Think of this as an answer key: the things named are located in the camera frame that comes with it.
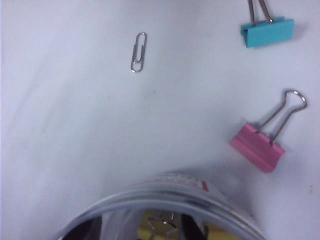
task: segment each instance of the white surface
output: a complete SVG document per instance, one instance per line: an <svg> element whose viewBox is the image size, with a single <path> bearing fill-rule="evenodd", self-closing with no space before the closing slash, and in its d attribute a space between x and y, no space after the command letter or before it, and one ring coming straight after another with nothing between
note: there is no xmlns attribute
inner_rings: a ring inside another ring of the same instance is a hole
<svg viewBox="0 0 320 240"><path fill-rule="evenodd" d="M119 188L181 169L215 182L272 240L320 239L320 1L268 3L295 19L294 39L246 49L246 0L2 1L1 239L47 239ZM228 141L286 88L309 108L264 174Z"/></svg>

